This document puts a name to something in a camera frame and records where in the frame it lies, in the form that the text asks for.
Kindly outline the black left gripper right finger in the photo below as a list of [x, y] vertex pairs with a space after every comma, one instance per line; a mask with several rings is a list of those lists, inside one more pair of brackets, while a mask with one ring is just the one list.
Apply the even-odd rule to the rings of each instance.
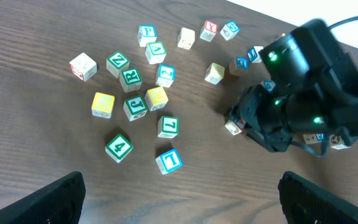
[[358, 207], [292, 171], [278, 184], [280, 204], [288, 223], [358, 224]]

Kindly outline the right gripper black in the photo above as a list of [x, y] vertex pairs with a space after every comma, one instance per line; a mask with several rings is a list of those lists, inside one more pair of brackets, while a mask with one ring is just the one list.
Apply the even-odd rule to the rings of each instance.
[[229, 118], [245, 122], [248, 137], [269, 152], [285, 152], [291, 143], [282, 107], [274, 105], [272, 95], [262, 85], [244, 90], [231, 108]]

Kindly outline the red A block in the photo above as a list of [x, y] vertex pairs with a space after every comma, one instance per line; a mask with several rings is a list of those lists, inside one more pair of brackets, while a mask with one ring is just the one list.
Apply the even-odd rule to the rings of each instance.
[[233, 135], [237, 135], [242, 133], [245, 130], [246, 122], [242, 119], [239, 119], [237, 121], [228, 120], [225, 124], [226, 129]]

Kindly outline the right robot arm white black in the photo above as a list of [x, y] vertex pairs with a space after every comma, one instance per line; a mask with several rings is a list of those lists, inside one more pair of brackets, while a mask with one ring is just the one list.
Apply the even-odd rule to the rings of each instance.
[[[239, 96], [230, 119], [245, 121], [248, 137], [270, 152], [289, 145], [323, 157], [329, 137], [352, 146], [358, 139], [358, 70], [331, 29], [358, 16], [327, 26], [313, 19], [264, 47], [259, 56], [275, 88], [250, 86]], [[324, 134], [321, 153], [293, 140], [296, 134]], [[294, 172], [278, 184], [288, 223], [358, 223], [358, 207]]]

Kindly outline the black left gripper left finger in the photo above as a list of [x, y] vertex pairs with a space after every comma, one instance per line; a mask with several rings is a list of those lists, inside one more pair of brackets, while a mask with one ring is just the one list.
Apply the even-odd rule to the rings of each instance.
[[74, 171], [0, 209], [0, 223], [73, 223], [81, 217], [85, 182]]

